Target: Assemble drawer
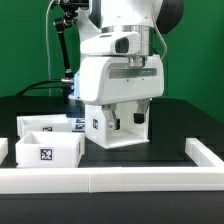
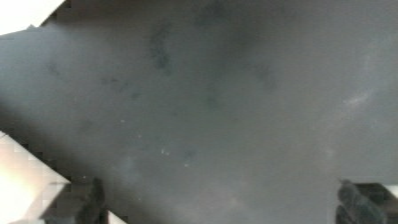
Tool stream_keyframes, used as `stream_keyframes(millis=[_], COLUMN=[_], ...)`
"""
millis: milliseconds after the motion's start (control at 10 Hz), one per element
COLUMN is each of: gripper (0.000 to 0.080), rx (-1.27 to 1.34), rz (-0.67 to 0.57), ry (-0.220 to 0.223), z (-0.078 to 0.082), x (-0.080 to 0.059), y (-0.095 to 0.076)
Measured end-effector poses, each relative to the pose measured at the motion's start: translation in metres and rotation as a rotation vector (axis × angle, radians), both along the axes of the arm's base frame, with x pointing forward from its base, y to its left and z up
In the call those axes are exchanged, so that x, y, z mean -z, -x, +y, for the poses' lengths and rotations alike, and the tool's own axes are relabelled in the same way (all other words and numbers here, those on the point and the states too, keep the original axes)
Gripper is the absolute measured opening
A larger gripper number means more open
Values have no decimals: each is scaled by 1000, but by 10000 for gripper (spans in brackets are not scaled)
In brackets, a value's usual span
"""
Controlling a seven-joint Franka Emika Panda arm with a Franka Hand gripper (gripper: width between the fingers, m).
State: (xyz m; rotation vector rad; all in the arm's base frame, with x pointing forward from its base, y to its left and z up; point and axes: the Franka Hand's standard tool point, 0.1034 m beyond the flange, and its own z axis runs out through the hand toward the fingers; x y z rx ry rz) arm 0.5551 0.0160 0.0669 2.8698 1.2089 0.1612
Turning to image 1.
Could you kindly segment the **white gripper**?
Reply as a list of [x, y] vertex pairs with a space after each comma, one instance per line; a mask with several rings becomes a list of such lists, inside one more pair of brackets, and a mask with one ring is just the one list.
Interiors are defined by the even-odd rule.
[[138, 100], [134, 123], [143, 124], [150, 105], [146, 98], [161, 96], [163, 91], [163, 64], [158, 56], [148, 57], [140, 68], [130, 68], [127, 57], [86, 57], [80, 66], [80, 97], [85, 104], [103, 105], [106, 127], [111, 130], [120, 129], [113, 103]]

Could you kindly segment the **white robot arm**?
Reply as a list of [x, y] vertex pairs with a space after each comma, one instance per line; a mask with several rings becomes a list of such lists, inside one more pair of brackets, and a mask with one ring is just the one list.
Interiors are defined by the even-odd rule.
[[153, 37], [163, 37], [183, 17], [184, 0], [100, 0], [97, 33], [81, 42], [80, 96], [95, 107], [86, 119], [94, 128], [118, 130], [117, 105], [135, 102], [134, 122], [145, 122], [149, 99], [164, 91], [163, 54], [153, 52]]

